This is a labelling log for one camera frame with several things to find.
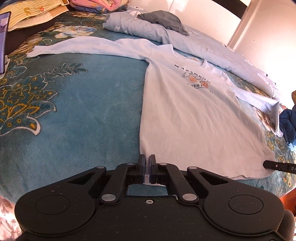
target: gray cloth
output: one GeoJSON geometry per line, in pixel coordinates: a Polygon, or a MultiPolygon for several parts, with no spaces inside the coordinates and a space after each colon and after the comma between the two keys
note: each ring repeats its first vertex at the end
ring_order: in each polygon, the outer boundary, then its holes
{"type": "Polygon", "coordinates": [[[277,232],[283,236],[286,240],[293,240],[295,231],[295,219],[290,210],[285,210],[284,218],[277,230],[277,232]]]}
{"type": "Polygon", "coordinates": [[[157,23],[164,26],[166,29],[171,29],[182,35],[189,36],[189,33],[185,30],[181,23],[181,20],[174,14],[159,10],[155,12],[142,13],[138,15],[139,19],[146,20],[150,23],[157,23]]]}

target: t-shirt sleeve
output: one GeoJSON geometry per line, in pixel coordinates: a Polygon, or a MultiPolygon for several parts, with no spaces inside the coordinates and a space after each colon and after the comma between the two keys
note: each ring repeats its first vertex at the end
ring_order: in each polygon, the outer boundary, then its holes
{"type": "Polygon", "coordinates": [[[157,45],[153,44],[147,39],[119,39],[116,40],[115,43],[128,47],[135,53],[138,53],[144,57],[149,57],[151,55],[151,50],[157,47],[157,45]]]}
{"type": "Polygon", "coordinates": [[[89,53],[116,55],[144,60],[147,53],[151,51],[147,47],[147,43],[137,43],[137,39],[127,40],[130,41],[113,42],[104,38],[82,36],[50,46],[35,46],[34,50],[28,53],[27,58],[32,58],[40,54],[89,53]]]}

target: printed graphic on shirt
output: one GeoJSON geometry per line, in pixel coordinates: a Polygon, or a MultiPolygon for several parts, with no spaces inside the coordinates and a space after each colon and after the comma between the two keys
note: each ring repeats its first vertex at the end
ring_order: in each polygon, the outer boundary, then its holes
{"type": "Polygon", "coordinates": [[[207,89],[209,87],[209,81],[207,81],[204,77],[198,75],[197,73],[194,73],[192,71],[186,70],[186,72],[182,75],[183,78],[188,78],[190,82],[197,83],[191,85],[193,88],[200,89],[204,88],[207,89]]]}

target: silver rivet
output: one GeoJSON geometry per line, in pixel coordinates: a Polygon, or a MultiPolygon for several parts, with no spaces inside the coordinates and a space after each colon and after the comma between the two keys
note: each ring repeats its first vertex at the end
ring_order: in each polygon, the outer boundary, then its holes
{"type": "Polygon", "coordinates": [[[105,194],[102,196],[102,200],[106,202],[111,202],[111,201],[114,201],[115,199],[116,199],[116,196],[113,194],[105,194]]]}
{"type": "Polygon", "coordinates": [[[197,198],[197,196],[192,193],[187,193],[187,194],[184,194],[182,198],[186,201],[194,201],[197,198]]]}
{"type": "Polygon", "coordinates": [[[154,201],[153,200],[151,200],[151,199],[148,199],[148,200],[146,200],[146,202],[145,203],[147,203],[147,204],[152,204],[152,203],[154,203],[154,201]]]}

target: pillow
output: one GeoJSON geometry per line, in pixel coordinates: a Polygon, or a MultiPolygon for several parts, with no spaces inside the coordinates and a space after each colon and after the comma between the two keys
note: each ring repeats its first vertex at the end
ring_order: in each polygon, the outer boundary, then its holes
{"type": "Polygon", "coordinates": [[[1,13],[11,11],[8,28],[12,28],[21,20],[47,12],[57,6],[69,4],[68,0],[33,0],[19,1],[1,9],[1,13]]]}
{"type": "Polygon", "coordinates": [[[13,27],[9,28],[8,31],[12,31],[20,28],[28,28],[41,23],[46,23],[66,11],[68,11],[68,8],[65,5],[57,6],[45,13],[38,14],[37,16],[33,16],[18,22],[13,27]]]}
{"type": "Polygon", "coordinates": [[[137,18],[146,11],[139,7],[130,7],[126,12],[114,12],[106,17],[103,27],[114,32],[126,33],[163,44],[172,44],[174,48],[207,60],[243,80],[251,83],[276,100],[281,93],[266,74],[249,64],[244,57],[225,47],[216,39],[189,26],[184,26],[189,36],[137,18]]]}

